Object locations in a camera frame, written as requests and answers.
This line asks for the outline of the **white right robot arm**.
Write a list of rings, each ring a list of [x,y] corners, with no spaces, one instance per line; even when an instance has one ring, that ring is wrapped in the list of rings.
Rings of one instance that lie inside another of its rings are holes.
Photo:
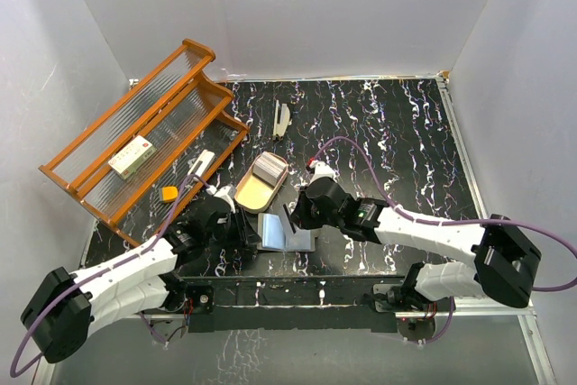
[[[300,189],[289,221],[303,230],[325,225],[358,242],[396,244],[432,252],[447,263],[413,264],[404,281],[376,289],[375,301],[390,309],[425,309],[444,298],[490,298],[501,305],[529,304],[541,253],[507,219],[467,225],[422,214],[399,214],[386,201],[345,192],[322,177]]]

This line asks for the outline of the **black right arm base motor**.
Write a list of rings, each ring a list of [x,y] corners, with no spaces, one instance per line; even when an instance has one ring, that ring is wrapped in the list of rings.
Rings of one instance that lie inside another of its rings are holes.
[[[397,332],[403,326],[416,331],[420,325],[436,328],[441,311],[453,310],[448,298],[426,300],[402,284],[378,282],[361,294],[360,304],[386,319],[386,333]]]

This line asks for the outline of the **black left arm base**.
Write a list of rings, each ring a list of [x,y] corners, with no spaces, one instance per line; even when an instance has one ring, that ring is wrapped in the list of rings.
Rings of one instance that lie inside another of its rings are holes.
[[[190,328],[193,315],[206,316],[214,310],[215,289],[210,281],[184,281],[160,279],[160,288],[155,289],[153,297],[147,299],[137,314],[146,325],[153,339],[167,348],[176,336],[182,336]],[[147,311],[161,310],[164,314],[181,314],[182,324],[169,336],[161,335],[154,323],[145,315]]]

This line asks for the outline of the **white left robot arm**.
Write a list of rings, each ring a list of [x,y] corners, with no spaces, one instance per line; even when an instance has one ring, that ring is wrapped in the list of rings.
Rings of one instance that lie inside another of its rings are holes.
[[[21,315],[49,363],[69,358],[89,336],[144,310],[179,311],[186,301],[176,271],[212,243],[250,252],[260,240],[245,211],[222,195],[196,200],[149,241],[92,268],[51,271]]]

